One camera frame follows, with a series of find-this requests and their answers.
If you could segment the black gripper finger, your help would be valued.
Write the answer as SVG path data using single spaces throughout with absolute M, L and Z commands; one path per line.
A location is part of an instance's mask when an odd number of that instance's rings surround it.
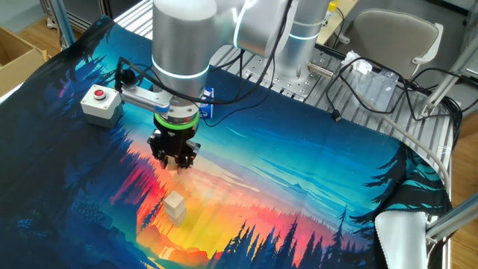
M 151 134 L 147 140 L 153 157 L 160 163 L 162 169 L 165 169 L 168 165 L 168 156 L 165 151 L 160 148 L 160 138 L 157 134 Z
M 200 148 L 200 143 L 195 143 L 193 141 L 187 141 L 185 143 L 185 145 L 181 148 L 180 153 L 175 157 L 175 163 L 178 167 L 178 174 L 182 173 L 183 170 L 186 170 L 193 165 Z

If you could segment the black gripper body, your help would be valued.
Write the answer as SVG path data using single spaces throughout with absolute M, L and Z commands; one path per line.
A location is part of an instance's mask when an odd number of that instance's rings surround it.
M 160 148 L 167 154 L 167 156 L 176 157 L 181 148 L 187 141 L 190 141 L 196 134 L 196 127 L 189 127 L 187 129 L 171 129 L 159 125 L 153 134 L 157 134 L 160 138 Z

